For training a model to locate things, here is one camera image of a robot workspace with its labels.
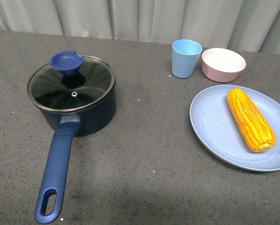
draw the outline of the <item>blue lid knob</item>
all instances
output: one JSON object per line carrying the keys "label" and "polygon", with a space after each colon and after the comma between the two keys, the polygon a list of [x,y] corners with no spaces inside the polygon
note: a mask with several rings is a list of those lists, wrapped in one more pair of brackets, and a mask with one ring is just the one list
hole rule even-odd
{"label": "blue lid knob", "polygon": [[78,56],[76,51],[64,51],[51,57],[49,64],[64,76],[75,76],[83,64],[83,56]]}

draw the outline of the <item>cup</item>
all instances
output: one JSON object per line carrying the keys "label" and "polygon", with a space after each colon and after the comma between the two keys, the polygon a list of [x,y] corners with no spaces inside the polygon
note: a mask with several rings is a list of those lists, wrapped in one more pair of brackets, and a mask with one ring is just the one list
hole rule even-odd
{"label": "cup", "polygon": [[178,78],[192,75],[202,47],[192,40],[177,40],[172,44],[172,74]]}

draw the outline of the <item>corn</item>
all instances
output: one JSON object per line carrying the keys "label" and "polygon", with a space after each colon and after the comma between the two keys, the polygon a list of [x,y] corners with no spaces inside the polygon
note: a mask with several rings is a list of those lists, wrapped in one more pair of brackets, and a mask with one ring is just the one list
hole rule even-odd
{"label": "corn", "polygon": [[248,95],[234,88],[227,94],[227,101],[248,147],[254,152],[273,148],[276,143],[275,134]]}

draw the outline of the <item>plate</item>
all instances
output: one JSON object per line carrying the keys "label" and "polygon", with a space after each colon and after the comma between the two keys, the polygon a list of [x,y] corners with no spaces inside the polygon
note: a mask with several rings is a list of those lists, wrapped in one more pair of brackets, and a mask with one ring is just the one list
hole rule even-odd
{"label": "plate", "polygon": [[[247,93],[275,132],[276,144],[267,152],[251,151],[237,127],[227,103],[227,93],[236,87]],[[199,92],[189,113],[195,134],[218,158],[251,171],[280,170],[280,104],[273,99],[249,88],[217,85]]]}

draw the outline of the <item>saucepan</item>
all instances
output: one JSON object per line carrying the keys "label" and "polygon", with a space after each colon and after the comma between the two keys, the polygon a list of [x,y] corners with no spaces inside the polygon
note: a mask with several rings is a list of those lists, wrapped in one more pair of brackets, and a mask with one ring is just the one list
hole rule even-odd
{"label": "saucepan", "polygon": [[[110,122],[116,110],[115,83],[106,62],[75,51],[54,55],[29,79],[29,99],[55,130],[35,208],[38,223],[51,223],[60,215],[72,140]],[[56,195],[54,209],[47,215],[52,195]]]}

